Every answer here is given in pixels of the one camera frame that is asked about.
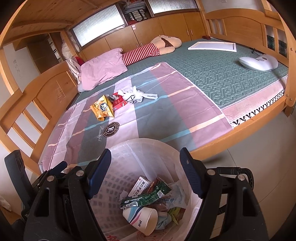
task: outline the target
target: bed sheet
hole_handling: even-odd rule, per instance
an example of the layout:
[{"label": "bed sheet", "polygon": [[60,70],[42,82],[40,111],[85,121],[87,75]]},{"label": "bed sheet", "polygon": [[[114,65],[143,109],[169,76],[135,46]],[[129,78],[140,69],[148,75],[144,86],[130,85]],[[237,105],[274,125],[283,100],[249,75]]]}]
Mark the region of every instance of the bed sheet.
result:
[{"label": "bed sheet", "polygon": [[166,62],[199,87],[220,108],[232,105],[284,77],[288,68],[279,63],[273,71],[258,73],[245,69],[241,56],[257,57],[251,49],[237,44],[237,52],[215,50],[187,50],[198,39],[185,42],[173,53],[149,57],[128,66],[128,71],[116,78],[80,94],[75,103],[108,87],[120,79],[133,75],[159,62]]}]

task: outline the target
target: wooden footboard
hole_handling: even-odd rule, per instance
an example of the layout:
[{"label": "wooden footboard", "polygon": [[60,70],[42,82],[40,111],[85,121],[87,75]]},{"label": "wooden footboard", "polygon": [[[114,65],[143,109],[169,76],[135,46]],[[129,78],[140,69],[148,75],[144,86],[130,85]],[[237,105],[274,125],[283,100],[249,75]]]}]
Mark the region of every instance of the wooden footboard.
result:
[{"label": "wooden footboard", "polygon": [[[77,82],[70,73],[67,62],[62,62],[45,71],[30,82],[24,92],[17,89],[0,108],[0,142],[9,152],[20,149],[7,135],[8,131],[13,128],[33,149],[30,157],[22,152],[26,168],[40,174],[38,161],[45,144],[59,118],[77,93]],[[26,110],[32,101],[48,120],[44,129]],[[16,120],[21,113],[41,134],[36,143],[17,125]]]}]

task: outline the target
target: printed logo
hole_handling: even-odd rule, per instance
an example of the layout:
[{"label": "printed logo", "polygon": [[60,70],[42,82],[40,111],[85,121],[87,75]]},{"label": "printed logo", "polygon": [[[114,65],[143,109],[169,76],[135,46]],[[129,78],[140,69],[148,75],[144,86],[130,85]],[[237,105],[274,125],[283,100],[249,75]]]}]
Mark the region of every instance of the printed logo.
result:
[{"label": "printed logo", "polygon": [[116,132],[119,129],[119,123],[118,122],[112,122],[108,126],[105,127],[103,130],[103,136],[104,137],[111,137],[116,134]]},{"label": "printed logo", "polygon": [[102,111],[107,111],[107,107],[108,107],[107,103],[102,103],[102,104],[100,104],[100,109],[101,109]]}]

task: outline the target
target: white picture frame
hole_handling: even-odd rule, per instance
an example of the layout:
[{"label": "white picture frame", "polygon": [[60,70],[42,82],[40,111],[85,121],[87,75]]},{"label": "white picture frame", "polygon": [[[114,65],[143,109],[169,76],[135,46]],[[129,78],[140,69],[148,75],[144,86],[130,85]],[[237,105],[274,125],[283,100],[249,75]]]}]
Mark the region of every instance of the white picture frame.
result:
[{"label": "white picture frame", "polygon": [[188,50],[220,50],[236,52],[237,46],[231,42],[198,41],[188,48]]}]

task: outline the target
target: pink mat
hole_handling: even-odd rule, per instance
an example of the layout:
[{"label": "pink mat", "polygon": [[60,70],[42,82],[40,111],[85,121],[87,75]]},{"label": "pink mat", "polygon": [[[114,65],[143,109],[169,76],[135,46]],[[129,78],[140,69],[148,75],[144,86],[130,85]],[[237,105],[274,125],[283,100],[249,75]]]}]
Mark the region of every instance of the pink mat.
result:
[{"label": "pink mat", "polygon": [[246,114],[260,108],[268,101],[272,100],[278,93],[283,91],[286,87],[287,75],[277,82],[265,87],[264,89],[256,92],[255,94],[246,97],[245,99],[236,102],[230,106],[222,109],[229,122],[237,120]]}]

